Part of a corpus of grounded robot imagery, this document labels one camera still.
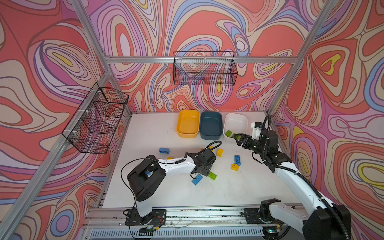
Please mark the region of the green lego brick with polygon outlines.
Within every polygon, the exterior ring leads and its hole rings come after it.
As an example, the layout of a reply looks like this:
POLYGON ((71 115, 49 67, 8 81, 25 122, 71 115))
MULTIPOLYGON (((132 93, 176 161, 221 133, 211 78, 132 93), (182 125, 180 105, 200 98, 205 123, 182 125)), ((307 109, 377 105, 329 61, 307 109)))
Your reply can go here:
POLYGON ((227 131, 227 132, 225 133, 225 136, 228 137, 228 138, 232 138, 232 136, 233 136, 233 132, 232 132, 232 131, 227 131))

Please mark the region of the green lego brick lowest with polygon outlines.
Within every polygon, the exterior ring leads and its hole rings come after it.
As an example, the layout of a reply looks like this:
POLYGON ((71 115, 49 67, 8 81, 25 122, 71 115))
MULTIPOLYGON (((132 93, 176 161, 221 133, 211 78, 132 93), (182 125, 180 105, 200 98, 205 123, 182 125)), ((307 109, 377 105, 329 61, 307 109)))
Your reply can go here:
POLYGON ((212 180, 215 180, 215 179, 217 178, 217 175, 214 174, 214 173, 212 173, 212 172, 210 172, 209 175, 208 175, 208 177, 209 177, 210 179, 212 179, 212 180))

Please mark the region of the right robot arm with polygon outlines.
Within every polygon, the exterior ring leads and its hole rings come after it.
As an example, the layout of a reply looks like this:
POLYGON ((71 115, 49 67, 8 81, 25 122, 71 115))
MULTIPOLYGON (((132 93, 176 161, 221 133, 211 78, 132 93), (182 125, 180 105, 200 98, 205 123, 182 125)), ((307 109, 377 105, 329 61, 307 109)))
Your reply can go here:
POLYGON ((283 204, 278 199, 262 201, 260 221, 279 220, 300 232, 306 240, 349 240, 351 213, 325 197, 296 168, 291 158, 279 150, 279 137, 266 123, 252 124, 252 135, 231 134, 238 146, 259 155, 258 160, 278 176, 300 200, 306 213, 283 204))

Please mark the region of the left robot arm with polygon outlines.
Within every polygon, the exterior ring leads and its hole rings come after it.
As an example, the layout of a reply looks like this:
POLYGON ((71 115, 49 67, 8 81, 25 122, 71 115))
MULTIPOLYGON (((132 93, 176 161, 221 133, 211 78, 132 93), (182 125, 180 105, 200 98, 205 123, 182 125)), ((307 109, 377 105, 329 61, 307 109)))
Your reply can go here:
POLYGON ((153 211, 149 198, 156 192, 167 176, 197 174, 208 176, 217 156, 209 148, 197 153, 188 153, 181 158, 164 160, 150 155, 139 163, 128 175, 129 188, 136 202, 136 211, 145 218, 153 211))

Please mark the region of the white plastic bin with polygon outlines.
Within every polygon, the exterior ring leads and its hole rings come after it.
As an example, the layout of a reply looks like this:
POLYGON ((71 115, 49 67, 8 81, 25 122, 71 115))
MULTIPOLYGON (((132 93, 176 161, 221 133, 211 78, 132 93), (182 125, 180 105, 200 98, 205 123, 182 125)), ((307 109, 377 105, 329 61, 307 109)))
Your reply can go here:
POLYGON ((230 131, 232 134, 247 134, 248 133, 248 118, 241 114, 228 113, 225 116, 223 135, 224 139, 229 142, 234 140, 227 135, 230 131))

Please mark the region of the yellow lego cube right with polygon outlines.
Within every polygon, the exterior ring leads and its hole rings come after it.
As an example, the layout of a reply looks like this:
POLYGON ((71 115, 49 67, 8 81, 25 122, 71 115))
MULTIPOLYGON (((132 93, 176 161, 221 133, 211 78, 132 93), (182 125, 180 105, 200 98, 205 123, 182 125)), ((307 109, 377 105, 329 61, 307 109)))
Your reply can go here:
POLYGON ((224 150, 223 150, 223 149, 220 149, 220 148, 219 148, 219 149, 217 150, 217 156, 218 156, 218 157, 221 157, 221 156, 223 155, 223 153, 224 153, 224 150))

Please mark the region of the yellow lego brick right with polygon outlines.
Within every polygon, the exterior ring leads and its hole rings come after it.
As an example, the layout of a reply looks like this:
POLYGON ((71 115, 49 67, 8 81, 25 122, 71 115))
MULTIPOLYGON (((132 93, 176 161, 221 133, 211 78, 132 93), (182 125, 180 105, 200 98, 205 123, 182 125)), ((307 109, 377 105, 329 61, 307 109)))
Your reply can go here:
POLYGON ((238 171, 238 170, 239 170, 239 165, 237 165, 237 164, 232 164, 232 165, 231 165, 231 170, 233 170, 233 171, 238 171))

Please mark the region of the dark teal plastic bin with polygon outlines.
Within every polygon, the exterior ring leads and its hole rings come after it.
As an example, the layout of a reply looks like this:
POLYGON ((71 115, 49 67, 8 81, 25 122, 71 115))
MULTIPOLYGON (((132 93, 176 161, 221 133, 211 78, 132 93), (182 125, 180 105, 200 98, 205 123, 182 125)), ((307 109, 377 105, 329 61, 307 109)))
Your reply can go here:
POLYGON ((200 117, 200 136, 204 140, 219 140, 223 134, 223 116, 219 112, 205 111, 200 117))

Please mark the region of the yellow plastic bin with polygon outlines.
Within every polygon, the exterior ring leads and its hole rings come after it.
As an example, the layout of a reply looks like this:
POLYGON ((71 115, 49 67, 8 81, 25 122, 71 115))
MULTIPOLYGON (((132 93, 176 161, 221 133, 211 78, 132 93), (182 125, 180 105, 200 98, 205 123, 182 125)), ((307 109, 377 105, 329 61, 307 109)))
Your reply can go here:
POLYGON ((200 129, 200 113, 196 110, 182 110, 179 113, 177 133, 181 138, 193 139, 200 129))

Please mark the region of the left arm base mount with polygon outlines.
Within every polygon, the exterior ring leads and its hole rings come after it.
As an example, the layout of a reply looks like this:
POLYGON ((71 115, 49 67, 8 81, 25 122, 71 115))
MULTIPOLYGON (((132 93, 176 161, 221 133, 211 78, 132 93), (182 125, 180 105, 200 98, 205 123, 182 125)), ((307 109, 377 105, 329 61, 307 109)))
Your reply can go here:
POLYGON ((166 223, 167 210, 166 209, 154 209, 145 217, 141 217, 136 208, 126 209, 123 211, 123 215, 126 217, 126 226, 155 226, 161 227, 166 223))

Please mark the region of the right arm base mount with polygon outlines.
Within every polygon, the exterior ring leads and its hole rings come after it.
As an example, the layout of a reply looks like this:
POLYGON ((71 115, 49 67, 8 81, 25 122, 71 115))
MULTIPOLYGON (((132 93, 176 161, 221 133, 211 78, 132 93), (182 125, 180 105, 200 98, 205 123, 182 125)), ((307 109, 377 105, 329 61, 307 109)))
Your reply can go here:
POLYGON ((247 224, 284 224, 280 220, 274 219, 267 215, 265 210, 260 208, 245 208, 243 212, 240 212, 241 216, 246 218, 247 224))

